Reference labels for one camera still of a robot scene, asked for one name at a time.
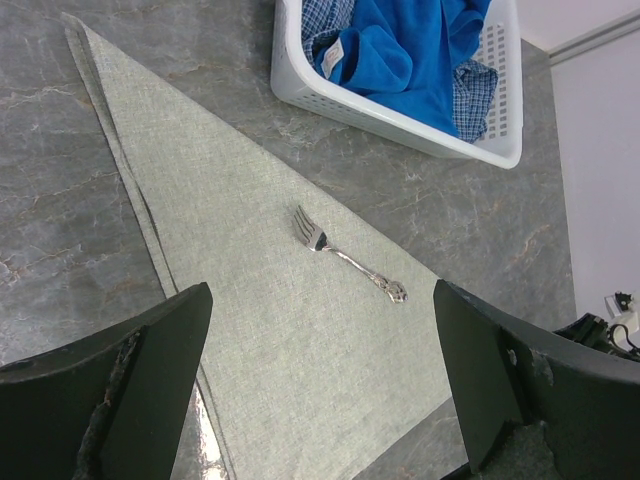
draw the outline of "white laundry basket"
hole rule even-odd
[[[276,1],[271,89],[280,100],[436,157],[473,158],[502,168],[520,161],[522,62],[515,0],[492,0],[474,56],[495,68],[500,80],[489,130],[473,145],[325,80],[307,62],[301,24],[302,0]]]

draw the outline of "fork handle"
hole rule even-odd
[[[382,275],[372,272],[371,270],[362,266],[361,264],[356,262],[353,258],[351,258],[349,255],[347,255],[344,252],[341,252],[337,248],[333,248],[327,245],[322,250],[326,252],[331,252],[337,255],[338,257],[342,258],[346,262],[350,263],[354,267],[356,267],[358,270],[364,273],[367,276],[367,278],[369,278],[369,280],[371,280],[376,285],[376,287],[378,287],[380,290],[382,290],[387,295],[389,295],[393,303],[403,303],[409,299],[409,296],[407,295],[407,291],[405,290],[404,286],[400,282],[396,282],[394,280],[387,280],[387,278],[383,277]]]

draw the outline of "gray placemat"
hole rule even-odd
[[[206,281],[198,383],[231,479],[349,479],[450,396],[437,277],[73,17],[67,37],[167,296]],[[400,280],[395,305],[294,237],[296,204]]]

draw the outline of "fork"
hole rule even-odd
[[[346,260],[348,263],[364,273],[380,290],[389,295],[393,303],[402,303],[409,299],[407,291],[400,282],[387,280],[382,275],[363,267],[346,253],[332,247],[329,244],[324,230],[311,221],[302,206],[298,205],[293,217],[295,219],[294,227],[300,241],[304,243],[305,247],[313,250],[314,252],[331,252],[343,260]]]

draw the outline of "gray marble surface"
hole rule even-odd
[[[67,47],[62,11],[276,154],[438,275],[546,328],[574,320],[544,53],[523,45],[520,165],[504,171],[439,160],[279,102],[268,83],[273,3],[0,0],[0,364],[94,333],[163,298]],[[199,419],[194,399],[175,479],[217,471]],[[378,460],[382,473],[372,468],[362,478],[386,479],[388,472],[437,478],[464,461],[452,405],[420,426]],[[401,476],[436,461],[442,471]]]

